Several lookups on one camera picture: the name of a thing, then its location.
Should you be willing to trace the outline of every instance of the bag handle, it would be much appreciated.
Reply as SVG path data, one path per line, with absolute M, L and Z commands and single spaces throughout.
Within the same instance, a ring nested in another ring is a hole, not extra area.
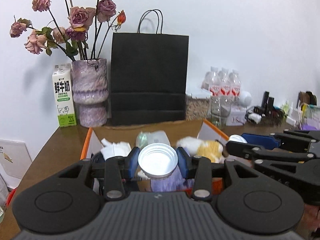
M 143 13 L 143 15 L 141 16 L 140 18 L 140 22 L 139 22 L 139 26 L 138 26 L 138 31 L 137 33 L 140 33 L 140 27 L 141 27 L 141 23 L 143 22 L 143 20 L 145 19 L 145 17 L 150 13 L 150 12 L 155 12 L 158 16 L 158 25 L 157 25 L 157 30 L 156 30 L 156 34 L 158 34 L 158 29 L 159 29 L 159 24 L 160 24 L 160 18 L 159 18 L 159 14 L 157 13 L 157 11 L 160 12 L 161 14 L 161 29 L 160 29 L 160 34 L 162 34 L 162 28 L 163 28 L 163 14 L 162 14 L 162 11 L 160 11 L 159 9 L 153 9 L 153 10 L 148 10 L 148 11 L 145 11 Z

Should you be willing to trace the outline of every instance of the yellow graphic on paper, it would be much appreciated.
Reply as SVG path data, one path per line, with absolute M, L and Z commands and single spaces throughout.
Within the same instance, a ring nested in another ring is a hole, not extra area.
M 7 154 L 4 153 L 3 155 L 4 155 L 4 158 L 5 158 L 7 161 L 13 163 L 13 162 L 12 162 L 12 159 L 10 159 L 10 157 L 9 157 Z

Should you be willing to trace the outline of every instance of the wilted flower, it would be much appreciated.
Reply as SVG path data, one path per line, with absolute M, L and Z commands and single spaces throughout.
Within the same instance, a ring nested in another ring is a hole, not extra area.
M 83 32 L 89 30 L 89 27 L 93 23 L 94 14 L 95 8 L 87 7 L 84 9 L 83 7 L 79 8 L 78 6 L 75 6 L 70 9 L 70 16 L 68 19 L 74 30 Z
M 34 11 L 47 11 L 50 7 L 50 0 L 33 0 L 32 8 Z
M 46 49 L 44 45 L 47 41 L 45 35 L 36 35 L 36 30 L 33 29 L 31 35 L 28 37 L 27 43 L 25 43 L 26 49 L 33 54 L 40 54 L 43 51 L 41 48 Z
M 64 27 L 59 27 L 60 31 L 62 32 L 62 34 L 65 36 L 65 33 L 66 33 L 66 29 Z M 61 44 L 61 43 L 66 43 L 63 39 L 63 37 L 61 36 L 61 33 L 59 32 L 59 29 L 58 28 L 54 28 L 53 29 L 53 38 L 55 39 L 55 41 L 58 43 L 58 44 Z
M 12 38 L 17 38 L 23 31 L 27 31 L 27 25 L 25 23 L 15 22 L 11 25 L 10 36 Z
M 72 41 L 85 41 L 86 40 L 86 31 L 77 32 L 71 26 L 66 29 L 67 38 Z
M 126 20 L 126 16 L 125 16 L 124 11 L 122 10 L 121 13 L 117 17 L 118 25 L 121 25 L 122 23 L 124 23 L 125 20 Z
M 98 3 L 98 21 L 110 21 L 112 16 L 116 15 L 116 5 L 112 0 L 101 0 Z

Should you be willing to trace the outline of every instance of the purple ceramic vase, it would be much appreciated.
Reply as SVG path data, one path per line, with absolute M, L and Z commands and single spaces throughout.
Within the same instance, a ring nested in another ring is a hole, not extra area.
M 104 102 L 108 99 L 107 60 L 77 60 L 72 62 L 73 100 L 79 104 L 80 124 L 102 126 L 107 122 Z

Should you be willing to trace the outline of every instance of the red flower bud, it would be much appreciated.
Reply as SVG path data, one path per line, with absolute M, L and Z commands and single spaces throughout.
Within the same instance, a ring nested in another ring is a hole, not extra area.
M 126 20 L 126 17 L 125 17 L 124 11 L 122 10 L 117 17 L 118 25 L 121 25 L 122 23 L 124 23 L 125 20 Z

